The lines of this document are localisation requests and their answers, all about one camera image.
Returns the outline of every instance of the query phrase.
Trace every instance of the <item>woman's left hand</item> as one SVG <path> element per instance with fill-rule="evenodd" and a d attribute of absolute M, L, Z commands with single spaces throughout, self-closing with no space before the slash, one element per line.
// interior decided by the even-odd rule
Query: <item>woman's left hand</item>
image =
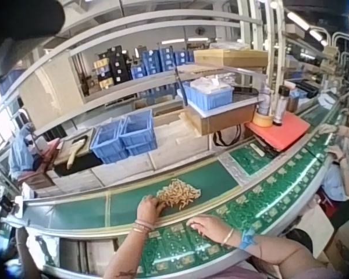
<path fill-rule="evenodd" d="M 344 152 L 341 150 L 341 148 L 338 145 L 329 146 L 325 151 L 327 153 L 334 154 L 336 159 L 340 159 L 344 155 Z"/>
<path fill-rule="evenodd" d="M 145 196 L 138 205 L 137 219 L 154 225 L 165 206 L 165 203 L 159 203 L 155 196 Z"/>

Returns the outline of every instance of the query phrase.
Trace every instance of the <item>fluorescent light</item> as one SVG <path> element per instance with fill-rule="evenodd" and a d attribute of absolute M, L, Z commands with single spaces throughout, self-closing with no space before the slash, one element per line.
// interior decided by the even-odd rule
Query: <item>fluorescent light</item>
<path fill-rule="evenodd" d="M 189 42 L 204 42 L 204 41 L 208 41 L 208 38 L 189 38 L 187 40 Z"/>
<path fill-rule="evenodd" d="M 316 39 L 319 42 L 323 39 L 322 35 L 320 35 L 317 31 L 310 30 L 309 34 L 312 35 L 314 39 Z"/>
<path fill-rule="evenodd" d="M 299 25 L 305 31 L 309 30 L 309 24 L 304 19 L 299 17 L 297 14 L 295 14 L 293 12 L 289 12 L 287 16 L 290 20 L 292 20 L 294 23 Z"/>
<path fill-rule="evenodd" d="M 308 59 L 310 59 L 310 60 L 314 60 L 314 59 L 315 59 L 314 56 L 308 55 L 308 54 L 306 54 L 306 53 L 301 53 L 300 56 L 301 56 L 301 57 L 308 58 Z"/>
<path fill-rule="evenodd" d="M 270 3 L 270 7 L 275 10 L 276 8 L 278 8 L 278 3 L 276 1 L 273 1 Z"/>
<path fill-rule="evenodd" d="M 185 41 L 185 39 L 167 40 L 167 41 L 162 41 L 162 45 L 174 44 L 176 42 L 184 42 L 184 41 Z"/>

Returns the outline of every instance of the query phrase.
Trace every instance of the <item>blue wristband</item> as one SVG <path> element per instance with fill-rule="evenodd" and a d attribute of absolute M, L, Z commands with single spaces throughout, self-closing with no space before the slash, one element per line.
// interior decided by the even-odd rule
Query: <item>blue wristband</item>
<path fill-rule="evenodd" d="M 255 231 L 252 229 L 243 231 L 239 249 L 246 250 L 251 244 L 256 245 L 257 243 L 254 241 L 254 235 Z"/>

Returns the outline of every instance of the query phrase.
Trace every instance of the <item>tattoo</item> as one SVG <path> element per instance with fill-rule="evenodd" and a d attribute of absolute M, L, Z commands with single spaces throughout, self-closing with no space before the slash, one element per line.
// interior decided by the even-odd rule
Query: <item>tattoo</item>
<path fill-rule="evenodd" d="M 119 275 L 116 276 L 116 278 L 123 277 L 123 278 L 132 278 L 133 279 L 136 277 L 136 274 L 137 274 L 137 272 L 134 270 L 121 271 L 121 272 L 119 272 Z"/>

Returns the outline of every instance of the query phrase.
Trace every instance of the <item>bottle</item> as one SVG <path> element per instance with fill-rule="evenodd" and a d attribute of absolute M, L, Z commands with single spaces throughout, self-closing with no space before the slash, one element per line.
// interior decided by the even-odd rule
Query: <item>bottle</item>
<path fill-rule="evenodd" d="M 278 99 L 277 107 L 275 110 L 273 124 L 277 126 L 281 126 L 283 121 L 283 116 L 287 108 L 287 103 L 289 101 L 290 89 L 286 86 L 281 85 L 279 87 L 278 93 L 279 93 L 279 99 Z"/>
<path fill-rule="evenodd" d="M 270 89 L 269 87 L 265 86 L 261 91 L 260 94 L 258 94 L 258 110 L 257 113 L 259 115 L 269 115 L 269 109 L 270 109 Z"/>

